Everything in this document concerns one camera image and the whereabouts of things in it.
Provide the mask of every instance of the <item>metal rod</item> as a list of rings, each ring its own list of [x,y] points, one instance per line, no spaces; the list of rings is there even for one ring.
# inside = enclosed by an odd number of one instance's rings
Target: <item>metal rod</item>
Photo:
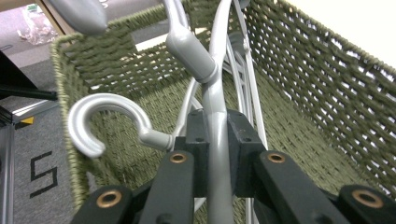
[[[239,76],[238,68],[236,67],[235,57],[233,55],[233,47],[231,46],[230,38],[227,36],[227,56],[229,60],[229,64],[231,66],[231,71],[233,74],[233,84],[236,89],[236,96],[238,99],[238,110],[239,112],[246,114],[246,110],[244,108],[245,99],[242,91],[241,77]]]
[[[176,8],[180,24],[186,28],[189,28],[189,22],[187,20],[186,12],[184,12],[183,5],[178,0],[176,1]]]
[[[12,111],[14,114],[13,122],[18,123],[23,119],[30,118],[34,115],[50,110],[58,105],[59,104],[57,101],[40,101],[36,104],[28,105],[24,108]]]
[[[169,20],[170,29],[178,25],[183,25],[183,21],[180,19],[179,8],[175,0],[163,0],[163,5],[165,7],[166,16]]]
[[[228,15],[231,0],[222,0],[212,28],[209,53],[217,64],[217,73],[203,84],[204,111],[210,139],[208,161],[208,223],[233,223],[233,193],[228,150],[227,109],[221,70],[226,54]]]
[[[248,79],[248,68],[247,68],[247,64],[245,63],[244,58],[239,54],[239,52],[235,53],[235,58],[236,60],[242,64],[242,67],[244,69],[244,71],[242,72],[242,81],[244,83],[244,85],[242,86],[243,92],[244,92],[244,96],[245,96],[245,103],[246,103],[246,116],[247,116],[247,120],[250,122],[251,125],[254,126],[254,122],[253,122],[253,105],[251,103],[251,90],[250,90],[250,82]]]
[[[206,198],[196,198],[194,199],[194,213],[201,208],[201,206],[206,202]]]
[[[193,97],[191,100],[191,110],[197,110],[197,109],[202,109],[202,105],[195,97]]]
[[[0,223],[13,223],[14,216],[14,126],[0,130]]]
[[[230,62],[230,61],[228,60],[228,57],[226,57],[226,58],[224,59],[224,62],[226,62],[226,64],[223,65],[223,69],[224,69],[226,72],[228,72],[228,73],[231,74],[231,73],[232,73],[232,71],[231,71],[231,66],[227,64],[227,63]],[[236,67],[238,68],[238,72],[244,73],[244,70],[245,70],[245,69],[241,66],[241,64],[237,63],[237,64],[236,64]]]
[[[190,81],[190,85],[187,88],[186,94],[184,95],[183,104],[180,108],[180,112],[178,113],[176,128],[172,132],[174,138],[177,136],[181,136],[181,134],[184,133],[187,115],[191,109],[192,99],[195,99],[194,95],[198,89],[198,85],[199,84],[197,81],[195,81],[195,78],[192,78]]]

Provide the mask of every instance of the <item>green woven basket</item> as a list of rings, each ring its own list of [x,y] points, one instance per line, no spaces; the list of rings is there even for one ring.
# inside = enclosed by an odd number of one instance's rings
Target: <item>green woven basket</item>
[[[207,46],[217,1],[185,1],[191,28]],[[336,193],[363,184],[396,198],[396,84],[393,68],[348,43],[284,1],[253,0],[245,9],[270,149],[289,153],[320,187]],[[106,143],[99,159],[82,156],[67,132],[69,108],[80,98],[113,92],[170,133],[191,75],[161,44],[138,51],[131,33],[166,19],[162,7],[109,24],[105,34],[62,36],[52,45],[71,188],[76,209],[96,185],[135,189],[154,177],[163,154],[136,142],[135,127],[116,112],[98,113],[92,131]],[[237,28],[231,16],[230,30]],[[230,108],[236,94],[224,75]],[[243,200],[235,202],[242,223]],[[205,208],[197,222],[205,222]]]

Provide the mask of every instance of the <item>metal hook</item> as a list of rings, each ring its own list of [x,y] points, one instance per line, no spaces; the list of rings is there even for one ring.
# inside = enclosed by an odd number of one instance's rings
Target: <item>metal hook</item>
[[[96,93],[76,102],[69,112],[68,130],[74,145],[91,158],[101,156],[106,146],[91,133],[89,120],[98,111],[118,111],[134,121],[139,143],[159,150],[169,150],[174,144],[171,134],[152,130],[146,112],[135,102],[112,93]]]

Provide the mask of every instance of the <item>screw hole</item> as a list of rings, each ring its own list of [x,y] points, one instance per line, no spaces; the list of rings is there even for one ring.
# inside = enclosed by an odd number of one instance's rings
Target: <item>screw hole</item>
[[[115,194],[108,194],[105,197],[103,197],[103,202],[105,203],[111,203],[114,200],[116,200],[117,196]]]
[[[121,193],[118,190],[109,190],[101,194],[96,204],[101,208],[109,208],[121,201]]]
[[[372,208],[380,208],[384,206],[381,198],[366,189],[356,189],[352,191],[352,196],[359,203]]]
[[[187,160],[187,157],[184,154],[177,153],[171,156],[171,162],[173,163],[182,163]]]
[[[268,160],[272,162],[281,163],[285,161],[285,157],[277,153],[271,153],[268,155]]]

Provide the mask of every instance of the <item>gray floor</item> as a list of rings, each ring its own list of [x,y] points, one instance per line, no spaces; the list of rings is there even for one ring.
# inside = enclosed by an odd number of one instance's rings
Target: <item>gray floor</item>
[[[107,0],[112,20],[159,4],[160,0]],[[40,90],[56,91],[49,44],[33,46],[18,37],[27,26],[21,8],[1,12],[0,48]],[[166,22],[134,34],[136,43],[165,34]],[[10,111],[39,100],[8,97],[0,105]],[[35,116],[33,125],[15,132],[14,223],[69,223],[72,200],[59,107]]]

